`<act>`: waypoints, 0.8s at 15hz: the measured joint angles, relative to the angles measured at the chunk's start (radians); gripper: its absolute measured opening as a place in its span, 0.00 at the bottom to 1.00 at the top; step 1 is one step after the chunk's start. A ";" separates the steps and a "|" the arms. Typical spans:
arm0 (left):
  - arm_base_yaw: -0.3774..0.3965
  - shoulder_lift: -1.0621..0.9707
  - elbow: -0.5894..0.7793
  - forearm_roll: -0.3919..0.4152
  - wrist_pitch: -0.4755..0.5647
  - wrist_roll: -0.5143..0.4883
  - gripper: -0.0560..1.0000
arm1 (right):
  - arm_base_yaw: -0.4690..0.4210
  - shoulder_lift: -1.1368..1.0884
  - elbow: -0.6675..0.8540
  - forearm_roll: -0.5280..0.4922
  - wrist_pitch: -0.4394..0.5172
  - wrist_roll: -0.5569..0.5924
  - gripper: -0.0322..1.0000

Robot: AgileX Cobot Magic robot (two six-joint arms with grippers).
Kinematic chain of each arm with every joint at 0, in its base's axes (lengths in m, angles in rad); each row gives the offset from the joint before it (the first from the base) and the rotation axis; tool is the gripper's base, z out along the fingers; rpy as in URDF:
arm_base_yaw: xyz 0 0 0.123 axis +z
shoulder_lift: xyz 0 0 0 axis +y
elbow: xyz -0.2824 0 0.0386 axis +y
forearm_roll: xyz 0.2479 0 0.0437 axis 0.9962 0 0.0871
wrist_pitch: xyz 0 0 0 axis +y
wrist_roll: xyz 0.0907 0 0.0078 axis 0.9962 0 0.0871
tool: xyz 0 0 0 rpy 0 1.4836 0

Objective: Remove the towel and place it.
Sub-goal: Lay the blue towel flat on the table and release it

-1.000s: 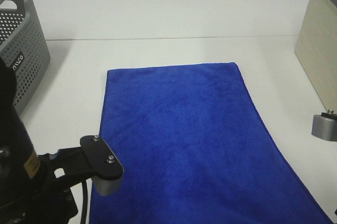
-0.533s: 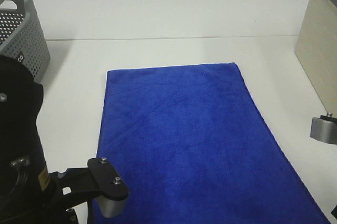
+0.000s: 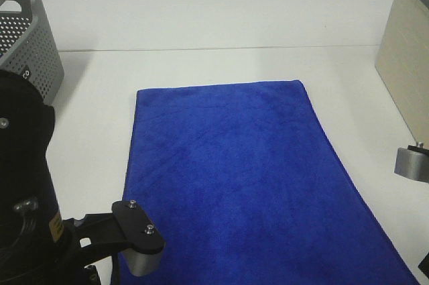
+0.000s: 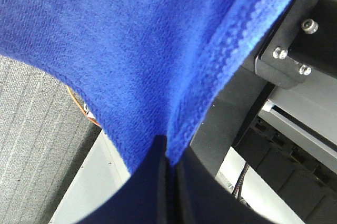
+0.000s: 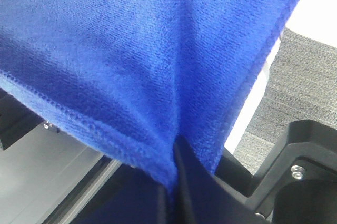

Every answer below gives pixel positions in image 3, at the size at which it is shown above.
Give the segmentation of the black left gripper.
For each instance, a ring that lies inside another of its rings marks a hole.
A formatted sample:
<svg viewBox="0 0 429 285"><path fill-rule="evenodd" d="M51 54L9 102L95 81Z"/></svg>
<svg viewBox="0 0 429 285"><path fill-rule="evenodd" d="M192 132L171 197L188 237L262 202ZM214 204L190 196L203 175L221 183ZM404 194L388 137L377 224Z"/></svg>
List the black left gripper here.
<svg viewBox="0 0 429 285"><path fill-rule="evenodd" d="M62 277L66 284L100 284L94 263L111 257L111 283L120 284L119 252L133 242L112 213L89 214L81 220L63 221L68 247L62 258Z"/></svg>

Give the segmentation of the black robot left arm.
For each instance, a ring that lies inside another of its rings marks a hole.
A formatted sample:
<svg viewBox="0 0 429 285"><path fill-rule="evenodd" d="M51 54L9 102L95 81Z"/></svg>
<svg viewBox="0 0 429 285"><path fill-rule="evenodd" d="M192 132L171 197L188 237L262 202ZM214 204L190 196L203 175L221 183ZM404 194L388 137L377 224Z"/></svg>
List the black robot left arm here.
<svg viewBox="0 0 429 285"><path fill-rule="evenodd" d="M22 76L1 72L1 283L98 284L94 263L111 257L111 283L121 281L119 253L130 247L121 213L63 220L46 160L55 112Z"/></svg>

